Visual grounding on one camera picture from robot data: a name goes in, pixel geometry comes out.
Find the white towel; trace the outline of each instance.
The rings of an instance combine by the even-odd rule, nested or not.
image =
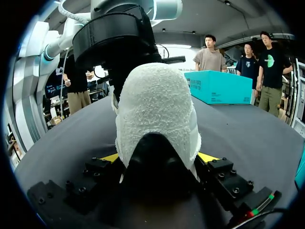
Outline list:
[[[116,147],[127,167],[140,139],[149,132],[163,134],[187,169],[201,146],[188,83],[178,69],[163,63],[136,67],[120,96]]]

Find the khaki pants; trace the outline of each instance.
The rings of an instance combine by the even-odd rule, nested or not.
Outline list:
[[[261,100],[259,102],[258,107],[278,117],[281,98],[281,88],[271,88],[263,86]]]
[[[90,105],[91,100],[88,91],[68,93],[68,104],[71,115],[81,110],[85,106]]]

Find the black t-shirt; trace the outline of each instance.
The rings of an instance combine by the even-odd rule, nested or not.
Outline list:
[[[281,88],[283,69],[290,67],[291,63],[279,49],[272,48],[262,53],[259,65],[264,69],[264,86]]]
[[[68,87],[68,93],[85,92],[88,90],[86,72],[92,72],[92,69],[80,69],[75,65],[74,55],[67,58],[65,64],[65,74],[71,81],[71,86]]]
[[[254,57],[243,56],[237,63],[236,70],[241,72],[242,76],[252,79],[252,89],[256,88],[259,64]]]

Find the teal box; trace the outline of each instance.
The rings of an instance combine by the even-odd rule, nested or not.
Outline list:
[[[184,73],[192,96],[207,104],[250,104],[252,79],[230,73]]]

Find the man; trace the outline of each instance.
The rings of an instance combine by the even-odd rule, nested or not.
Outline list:
[[[93,76],[93,69],[91,69],[91,72],[86,72],[75,66],[74,55],[67,58],[63,79],[66,87],[68,87],[68,103],[71,115],[91,104],[87,91],[87,79],[90,80]]]
[[[255,98],[258,96],[258,91],[256,90],[256,83],[259,71],[259,64],[254,58],[253,49],[250,44],[244,45],[244,53],[246,56],[243,56],[237,63],[236,70],[237,74],[252,79],[252,95],[251,95],[251,104],[254,105]]]
[[[271,37],[267,32],[261,32],[261,38],[267,49],[259,59],[260,67],[256,86],[257,90],[262,90],[259,107],[278,117],[282,97],[282,75],[290,73],[292,65],[283,53],[272,47]]]
[[[205,36],[206,48],[201,49],[193,59],[196,62],[195,70],[213,70],[226,72],[225,59],[219,51],[215,50],[216,38],[213,35]]]

